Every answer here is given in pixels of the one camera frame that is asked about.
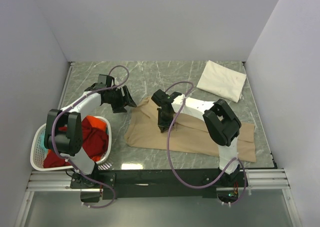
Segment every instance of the gray marble surface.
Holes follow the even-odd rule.
[[[240,61],[217,61],[229,69],[245,73]],[[62,100],[62,107],[76,100],[83,91],[95,83],[99,74],[108,74],[109,70],[118,64],[128,67],[130,77],[126,85],[132,98],[138,104],[152,95],[158,89],[166,89],[174,82],[189,80],[196,85],[206,65],[206,61],[102,61],[102,62],[73,62],[67,80],[67,86]],[[112,76],[119,82],[124,79],[126,72],[115,69]],[[185,93],[186,84],[172,88],[172,91]],[[194,88],[190,96],[204,101],[217,101],[220,97],[212,93]],[[255,124],[254,142],[256,163],[245,162],[247,168],[274,167],[267,139],[259,118],[248,80],[245,81],[242,96],[238,103],[227,100],[230,107],[242,122]],[[95,109],[91,114],[102,116],[109,120],[112,130],[112,149],[108,160],[100,166],[101,169],[169,169],[165,150],[130,147],[125,143],[130,119],[131,108],[126,107],[127,113],[113,114],[108,104]],[[217,168],[219,158],[205,154],[172,152],[172,162],[177,169],[186,168]]]

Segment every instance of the white plastic basket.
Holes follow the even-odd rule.
[[[111,151],[111,142],[112,142],[112,134],[111,134],[111,126],[107,119],[101,116],[95,116],[96,118],[102,120],[106,123],[107,126],[107,134],[109,135],[108,141],[108,149],[107,151],[101,156],[101,159],[96,163],[99,165],[106,161],[108,158],[110,151]],[[60,171],[60,170],[67,170],[72,169],[73,167],[70,166],[62,166],[62,167],[53,167],[53,168],[44,168],[44,160],[47,157],[47,153],[44,149],[40,147],[40,136],[41,134],[46,131],[46,124],[43,124],[35,133],[33,138],[32,147],[31,147],[31,154],[30,154],[30,162],[33,168],[37,171]]]

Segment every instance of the red clothing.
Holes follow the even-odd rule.
[[[101,157],[108,149],[109,136],[107,133],[99,128],[92,127],[87,118],[83,119],[82,124],[82,147],[87,155],[92,159],[97,160],[97,157]],[[67,127],[61,127],[59,130],[67,131]],[[53,168],[61,166],[69,166],[68,162],[64,159],[60,159],[54,151],[51,151],[46,156],[43,167]]]

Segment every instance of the gray wall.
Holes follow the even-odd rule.
[[[320,1],[279,0],[246,70],[304,226],[319,226]]]
[[[35,1],[69,61],[245,61],[278,0]]]
[[[0,0],[0,226],[13,226],[30,177],[30,150],[56,108],[68,63],[34,0]]]

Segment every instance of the cream folded towel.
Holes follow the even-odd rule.
[[[244,73],[228,69],[209,60],[196,87],[237,103],[246,77]]]

